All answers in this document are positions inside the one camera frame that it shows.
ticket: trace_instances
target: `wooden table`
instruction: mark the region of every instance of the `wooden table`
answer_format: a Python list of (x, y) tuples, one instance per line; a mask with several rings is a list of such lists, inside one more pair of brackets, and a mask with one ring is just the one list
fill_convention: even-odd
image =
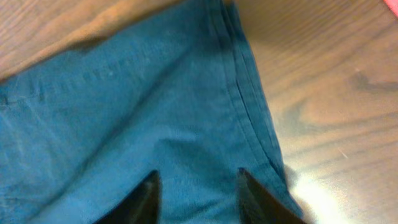
[[(174, 1), (0, 0), (0, 77)], [(238, 5), (295, 197), (318, 223), (398, 223), (398, 19), (380, 0)]]

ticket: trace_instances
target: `teal fabric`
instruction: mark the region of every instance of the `teal fabric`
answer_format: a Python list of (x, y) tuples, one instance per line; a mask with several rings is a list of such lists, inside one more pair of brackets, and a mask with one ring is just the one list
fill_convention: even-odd
[(93, 223), (154, 169), (161, 223), (239, 223), (239, 167), (301, 216), (234, 5), (185, 1), (0, 86), (0, 223)]

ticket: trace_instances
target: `wood grain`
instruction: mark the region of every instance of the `wood grain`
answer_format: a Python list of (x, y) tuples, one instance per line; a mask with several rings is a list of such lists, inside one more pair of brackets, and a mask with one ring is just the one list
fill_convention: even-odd
[(294, 194), (320, 223), (398, 223), (398, 19), (382, 1), (241, 1)]
[[(176, 0), (0, 0), (0, 78)], [(318, 223), (398, 223), (398, 19), (379, 0), (238, 1), (293, 194)]]

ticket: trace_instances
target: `tabletop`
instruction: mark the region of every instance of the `tabletop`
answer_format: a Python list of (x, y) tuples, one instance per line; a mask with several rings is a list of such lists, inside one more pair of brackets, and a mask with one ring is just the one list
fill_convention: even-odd
[[(0, 0), (0, 79), (176, 0)], [(314, 223), (398, 223), (398, 19), (381, 0), (238, 1)]]

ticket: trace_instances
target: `red object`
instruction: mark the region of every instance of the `red object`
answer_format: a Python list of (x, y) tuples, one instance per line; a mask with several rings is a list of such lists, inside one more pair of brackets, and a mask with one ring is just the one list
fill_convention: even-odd
[(393, 11), (393, 13), (398, 16), (398, 0), (385, 0), (385, 2)]

